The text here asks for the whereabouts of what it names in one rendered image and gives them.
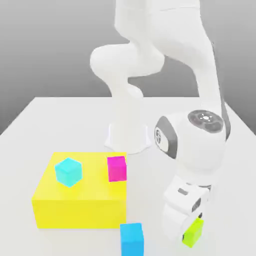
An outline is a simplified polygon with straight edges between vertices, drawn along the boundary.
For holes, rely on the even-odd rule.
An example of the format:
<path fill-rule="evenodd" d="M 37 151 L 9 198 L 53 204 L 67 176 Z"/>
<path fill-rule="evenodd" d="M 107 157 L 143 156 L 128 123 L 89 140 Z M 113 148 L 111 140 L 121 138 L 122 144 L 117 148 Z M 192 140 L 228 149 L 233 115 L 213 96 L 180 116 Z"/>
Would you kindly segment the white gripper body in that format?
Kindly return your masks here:
<path fill-rule="evenodd" d="M 168 203 L 164 204 L 162 213 L 162 228 L 164 234 L 172 241 L 182 241 L 184 233 L 202 212 L 202 207 L 198 207 L 194 212 L 187 215 L 182 213 Z"/>

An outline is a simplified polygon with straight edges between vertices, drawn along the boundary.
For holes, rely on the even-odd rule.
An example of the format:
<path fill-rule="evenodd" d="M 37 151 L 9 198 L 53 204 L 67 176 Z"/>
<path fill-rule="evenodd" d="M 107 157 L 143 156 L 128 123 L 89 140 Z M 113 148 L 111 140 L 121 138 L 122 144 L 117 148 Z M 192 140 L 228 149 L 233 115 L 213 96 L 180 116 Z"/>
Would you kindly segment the small lime green cube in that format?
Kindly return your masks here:
<path fill-rule="evenodd" d="M 182 242 L 192 248 L 202 235 L 204 220 L 197 217 L 191 226 L 183 234 Z"/>

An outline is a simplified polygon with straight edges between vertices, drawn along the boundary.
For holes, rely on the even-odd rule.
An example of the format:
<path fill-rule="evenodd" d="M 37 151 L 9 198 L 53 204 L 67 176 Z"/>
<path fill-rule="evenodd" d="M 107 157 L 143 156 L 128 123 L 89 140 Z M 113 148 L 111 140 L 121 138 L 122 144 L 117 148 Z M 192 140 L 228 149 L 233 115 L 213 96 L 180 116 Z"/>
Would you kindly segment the small blue cube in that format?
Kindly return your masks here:
<path fill-rule="evenodd" d="M 144 233 L 141 223 L 120 224 L 121 256 L 144 256 Z"/>

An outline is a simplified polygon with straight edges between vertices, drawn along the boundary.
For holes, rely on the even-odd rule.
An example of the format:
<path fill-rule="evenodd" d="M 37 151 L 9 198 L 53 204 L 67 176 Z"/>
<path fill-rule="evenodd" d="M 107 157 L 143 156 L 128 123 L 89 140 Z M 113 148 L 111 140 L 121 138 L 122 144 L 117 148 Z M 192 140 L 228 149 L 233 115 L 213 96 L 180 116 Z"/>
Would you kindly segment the small magenta cube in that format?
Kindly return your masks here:
<path fill-rule="evenodd" d="M 127 164 L 124 156 L 107 157 L 108 181 L 127 180 Z"/>

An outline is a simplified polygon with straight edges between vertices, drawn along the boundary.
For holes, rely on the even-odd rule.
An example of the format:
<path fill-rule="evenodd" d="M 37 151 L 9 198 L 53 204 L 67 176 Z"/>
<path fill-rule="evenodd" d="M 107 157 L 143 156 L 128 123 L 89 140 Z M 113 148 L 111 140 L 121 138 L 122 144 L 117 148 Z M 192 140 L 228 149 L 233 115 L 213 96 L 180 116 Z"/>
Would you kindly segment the small cyan cube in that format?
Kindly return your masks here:
<path fill-rule="evenodd" d="M 71 188 L 83 178 L 82 164 L 70 157 L 54 166 L 56 180 L 64 186 Z"/>

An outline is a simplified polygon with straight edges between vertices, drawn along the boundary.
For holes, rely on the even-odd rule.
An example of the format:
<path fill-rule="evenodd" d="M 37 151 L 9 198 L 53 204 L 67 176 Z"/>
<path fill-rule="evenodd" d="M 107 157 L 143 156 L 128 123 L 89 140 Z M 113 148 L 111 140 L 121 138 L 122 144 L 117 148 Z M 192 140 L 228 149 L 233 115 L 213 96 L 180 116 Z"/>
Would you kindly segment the large yellow box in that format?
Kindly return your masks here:
<path fill-rule="evenodd" d="M 110 182 L 108 157 L 126 152 L 54 152 L 32 196 L 39 229 L 118 229 L 126 222 L 127 183 Z M 56 179 L 55 165 L 81 163 L 83 178 L 72 187 Z"/>

